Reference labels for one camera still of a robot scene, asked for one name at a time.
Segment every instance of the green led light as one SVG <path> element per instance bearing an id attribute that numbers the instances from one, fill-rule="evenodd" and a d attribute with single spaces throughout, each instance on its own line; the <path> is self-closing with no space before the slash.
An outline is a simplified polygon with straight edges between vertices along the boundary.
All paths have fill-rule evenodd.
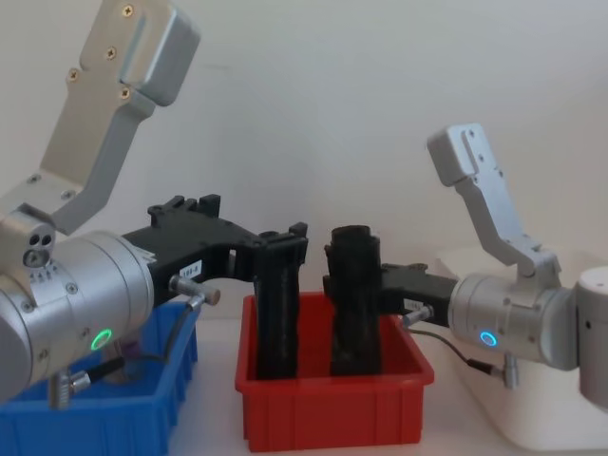
<path id="1" fill-rule="evenodd" d="M 93 343 L 91 344 L 91 349 L 95 352 L 96 350 L 103 347 L 107 342 L 112 338 L 112 330 L 103 330 L 95 339 L 93 339 Z"/>

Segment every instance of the white wall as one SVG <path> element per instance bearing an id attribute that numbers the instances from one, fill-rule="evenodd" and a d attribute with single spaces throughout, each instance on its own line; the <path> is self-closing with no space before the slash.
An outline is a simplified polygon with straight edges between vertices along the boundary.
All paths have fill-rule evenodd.
<path id="1" fill-rule="evenodd" d="M 0 192 L 41 159 L 99 3 L 3 2 Z M 429 260 L 476 239 L 426 137 L 478 121 L 530 234 L 608 250 L 608 2 L 179 4 L 204 40 L 182 94 L 142 125 L 81 231 L 132 230 L 148 205 L 219 193 L 222 215 L 252 231 L 311 225 L 305 289 L 320 287 L 341 224 L 372 225 L 385 261 Z M 237 288 L 224 311 L 238 312 Z"/>

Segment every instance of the blue plastic bin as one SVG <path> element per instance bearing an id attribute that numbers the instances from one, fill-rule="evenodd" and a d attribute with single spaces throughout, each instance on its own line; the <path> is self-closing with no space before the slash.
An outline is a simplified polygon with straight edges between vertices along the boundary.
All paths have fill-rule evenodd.
<path id="1" fill-rule="evenodd" d="M 162 354 L 183 303 L 170 303 L 153 312 L 142 329 L 145 352 Z M 100 382 L 75 396 L 69 409 L 48 408 L 46 382 L 0 407 L 0 456 L 162 456 L 178 422 L 192 368 L 198 360 L 191 314 L 164 366 L 145 362 L 145 375 L 129 385 Z M 96 366 L 95 353 L 72 371 Z"/>

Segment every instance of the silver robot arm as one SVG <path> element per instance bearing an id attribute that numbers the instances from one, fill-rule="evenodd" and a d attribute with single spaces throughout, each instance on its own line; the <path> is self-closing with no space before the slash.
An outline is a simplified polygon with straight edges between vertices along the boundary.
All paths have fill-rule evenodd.
<path id="1" fill-rule="evenodd" d="M 478 238 L 489 254 L 517 265 L 515 282 L 470 275 L 452 294 L 448 320 L 469 343 L 505 353 L 504 382 L 517 385 L 516 358 L 570 371 L 578 366 L 577 308 L 560 285 L 560 265 L 552 252 L 529 237 L 519 221 L 484 130 L 456 125 L 428 140 L 428 151 L 443 185 L 465 200 Z"/>
<path id="2" fill-rule="evenodd" d="M 124 238 L 55 246 L 107 203 L 141 121 L 172 104 L 200 34 L 167 0 L 104 0 L 40 169 L 0 199 L 0 402 L 53 376 L 150 315 L 146 263 Z"/>

